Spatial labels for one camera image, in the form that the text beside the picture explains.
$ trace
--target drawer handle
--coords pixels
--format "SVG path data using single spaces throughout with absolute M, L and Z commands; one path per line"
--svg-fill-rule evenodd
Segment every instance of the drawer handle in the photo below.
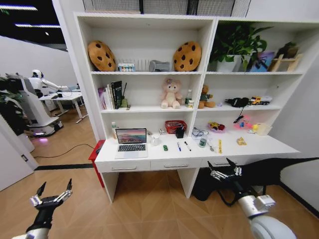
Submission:
M 113 171 L 116 171 L 116 170 L 134 170 L 134 169 L 136 169 L 136 166 L 134 168 L 113 168 L 112 167 Z
M 214 163 L 215 165 L 229 165 L 229 163 Z
M 164 168 L 185 168 L 185 167 L 188 167 L 188 163 L 182 164 L 182 165 L 164 165 Z

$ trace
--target keyboard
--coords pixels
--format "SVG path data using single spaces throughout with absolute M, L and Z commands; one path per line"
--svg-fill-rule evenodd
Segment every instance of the keyboard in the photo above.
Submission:
M 125 144 L 120 145 L 118 152 L 122 151 L 145 151 L 145 144 Z

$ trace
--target wooden floor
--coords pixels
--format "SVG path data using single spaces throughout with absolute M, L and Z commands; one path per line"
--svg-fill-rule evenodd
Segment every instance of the wooden floor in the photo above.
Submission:
M 176 171 L 121 174 L 110 204 L 91 168 L 36 171 L 1 191 L 0 239 L 24 233 L 33 222 L 36 209 L 28 198 L 44 181 L 43 195 L 51 196 L 70 177 L 73 195 L 56 209 L 51 239 L 252 239 L 238 204 L 228 208 L 216 193 L 206 202 L 186 199 Z M 269 215 L 299 239 L 319 238 L 319 221 L 302 205 L 279 186 L 268 193 L 277 201 Z
M 86 115 L 85 106 L 81 106 L 82 115 Z M 92 147 L 95 146 L 96 141 L 92 131 L 89 117 L 85 117 L 79 123 L 77 111 L 70 110 L 64 115 L 60 116 L 63 123 L 63 128 L 52 136 L 44 138 L 35 138 L 32 140 L 35 150 L 31 153 L 35 156 L 56 156 L 60 155 L 75 145 L 87 143 Z M 88 146 L 79 146 L 70 153 L 56 158 L 36 158 L 39 165 L 58 165 L 58 164 L 78 164 L 89 163 L 88 158 L 92 149 Z

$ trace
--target office desk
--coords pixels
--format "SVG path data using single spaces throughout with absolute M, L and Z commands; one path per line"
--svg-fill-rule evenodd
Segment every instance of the office desk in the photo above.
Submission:
M 53 96 L 57 96 L 57 93 L 53 93 L 53 94 L 50 94 L 48 96 L 42 96 L 41 98 L 39 98 L 39 100 L 41 100 L 41 101 L 45 101 L 45 100 L 56 101 L 59 105 L 60 110 L 61 110 L 61 113 L 58 116 L 61 116 L 61 115 L 68 112 L 68 110 L 65 110 L 62 107 L 61 101 L 72 101 L 72 103 L 75 105 L 76 111 L 78 112 L 78 115 L 80 118 L 76 123 L 80 122 L 82 119 L 84 119 L 86 116 L 88 116 L 88 115 L 82 116 L 78 102 L 77 102 L 77 99 L 80 98 L 82 105 L 84 104 L 81 92 L 62 92 L 62 95 L 63 95 L 63 97 L 61 97 L 61 98 L 58 97 L 58 98 L 52 99 Z
M 237 144 L 236 139 L 241 136 L 245 139 L 246 146 Z M 148 143 L 147 158 L 128 159 L 115 159 L 117 140 L 107 139 L 95 163 L 101 173 L 110 201 L 114 199 L 119 172 L 177 169 L 185 195 L 189 198 L 198 171 L 201 167 L 208 167 L 207 161 L 216 167 L 227 166 L 226 157 L 228 157 L 236 164 L 244 165 L 271 157 L 290 157 L 298 153 L 297 150 L 268 135 L 259 136 L 238 130 L 212 134 L 212 137 L 215 152 L 212 152 L 208 145 L 200 148 L 197 140 L 193 138 L 177 139 L 174 134 L 167 134 L 159 137 L 161 144 L 158 146 Z M 218 139 L 221 139 L 223 143 L 222 154 L 217 151 Z M 187 149 L 184 141 L 188 143 L 191 151 Z M 177 142 L 179 142 L 181 151 L 177 147 Z M 164 144 L 167 145 L 168 151 L 163 150 Z

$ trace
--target toy truck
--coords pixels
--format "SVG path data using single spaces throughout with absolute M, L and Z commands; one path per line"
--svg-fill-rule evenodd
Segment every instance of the toy truck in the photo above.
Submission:
M 269 105 L 269 103 L 272 101 L 272 97 L 270 96 L 253 96 L 250 101 L 249 101 L 249 105 Z

